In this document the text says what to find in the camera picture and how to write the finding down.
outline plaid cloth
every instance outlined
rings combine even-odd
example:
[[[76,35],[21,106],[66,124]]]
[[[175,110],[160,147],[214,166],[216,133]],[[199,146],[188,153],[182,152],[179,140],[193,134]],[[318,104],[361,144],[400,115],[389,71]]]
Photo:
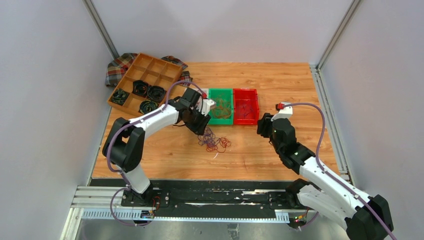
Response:
[[[107,65],[106,86],[116,86],[136,59],[137,53],[124,53]]]
[[[193,78],[190,77],[190,72],[189,71],[183,71],[181,73],[181,76],[179,77],[179,81],[190,81],[193,82]],[[179,85],[184,86],[184,87],[188,87],[190,86],[190,83],[180,83]]]
[[[173,64],[176,64],[176,65],[178,65],[178,66],[181,66],[182,67],[182,70],[184,70],[184,69],[186,69],[187,67],[188,67],[188,65],[187,64],[185,64],[183,61],[181,61],[180,59],[178,59],[178,58],[175,58],[174,56],[164,56],[164,57],[162,57],[162,60],[165,60],[165,61],[167,61],[167,62],[171,62],[171,63],[173,63]]]

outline wooden table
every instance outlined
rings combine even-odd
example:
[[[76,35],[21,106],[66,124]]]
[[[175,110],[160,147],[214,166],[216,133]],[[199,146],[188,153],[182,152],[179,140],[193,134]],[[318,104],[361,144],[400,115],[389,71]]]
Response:
[[[274,114],[279,102],[308,102],[319,105],[313,78],[306,63],[235,63],[188,62],[190,75],[201,88],[257,89],[260,117]],[[180,96],[184,87],[177,86],[172,97]],[[101,148],[115,119],[134,116],[112,109]],[[315,152],[322,120],[318,111],[308,106],[295,106],[291,124],[299,142]],[[217,137],[227,137],[231,147],[225,153],[207,152],[205,146],[186,127],[168,126],[150,136],[144,143],[141,166],[152,179],[199,180],[284,180],[299,176],[285,168],[268,140],[256,134],[256,125],[211,125]],[[320,158],[333,171],[339,172],[327,132],[321,144]],[[101,149],[93,178],[118,178],[109,171]]]

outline wooden compartment box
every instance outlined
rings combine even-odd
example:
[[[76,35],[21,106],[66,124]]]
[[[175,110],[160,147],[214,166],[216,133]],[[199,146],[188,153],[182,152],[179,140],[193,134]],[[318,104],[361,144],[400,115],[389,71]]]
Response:
[[[147,98],[133,93],[133,82],[142,80],[151,86],[162,87],[166,92],[168,92],[170,86],[178,81],[182,72],[183,68],[181,66],[140,53],[113,90],[107,100],[107,103],[122,112],[136,117],[142,116],[143,114],[139,112],[140,104],[147,100]],[[129,93],[128,98],[122,105],[112,102],[113,94],[118,89],[122,89]],[[164,102],[165,97],[159,103],[159,106]]]

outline white wall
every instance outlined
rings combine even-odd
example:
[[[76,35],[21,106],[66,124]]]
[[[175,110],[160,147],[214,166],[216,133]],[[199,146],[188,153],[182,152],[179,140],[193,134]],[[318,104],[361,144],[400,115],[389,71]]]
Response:
[[[317,63],[352,0],[93,0],[120,54]]]
[[[424,1],[365,0],[322,71],[356,184],[423,239]]]
[[[3,0],[0,36],[0,239],[56,240],[99,147],[112,57],[81,0]]]

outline coiled black cable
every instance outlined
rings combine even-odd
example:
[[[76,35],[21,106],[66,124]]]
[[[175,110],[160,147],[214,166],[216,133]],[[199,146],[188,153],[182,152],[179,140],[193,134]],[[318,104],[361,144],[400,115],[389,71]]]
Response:
[[[146,97],[149,87],[150,85],[143,80],[134,81],[132,83],[132,93],[141,97]]]
[[[145,100],[140,104],[140,113],[147,114],[158,108],[158,104],[154,101]]]
[[[150,100],[160,103],[165,97],[167,91],[160,86],[150,86],[147,90],[147,98]]]
[[[110,101],[112,103],[118,104],[118,105],[124,105],[125,101],[127,100],[128,96],[130,94],[124,90],[122,90],[122,88],[119,88],[118,90],[116,90],[113,94],[112,94],[112,98],[110,99]]]

